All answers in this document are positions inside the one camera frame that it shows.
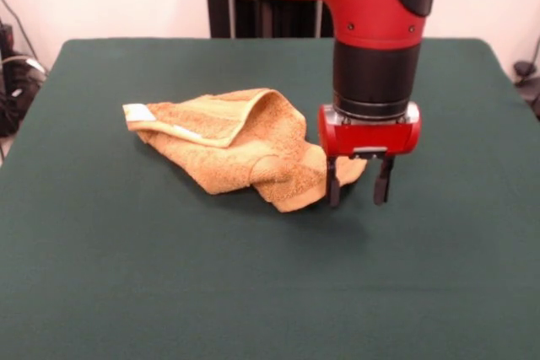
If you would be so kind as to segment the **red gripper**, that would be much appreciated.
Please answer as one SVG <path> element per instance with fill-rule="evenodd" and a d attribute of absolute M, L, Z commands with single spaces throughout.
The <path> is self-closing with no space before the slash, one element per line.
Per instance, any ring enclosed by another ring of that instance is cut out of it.
<path fill-rule="evenodd" d="M 320 144 L 327 156 L 326 195 L 330 207 L 340 202 L 337 158 L 382 159 L 375 180 L 374 203 L 387 203 L 393 156 L 411 153 L 419 142 L 421 114 L 417 104 L 410 102 L 403 116 L 390 121 L 358 121 L 338 113 L 332 105 L 322 105 L 318 111 Z"/>

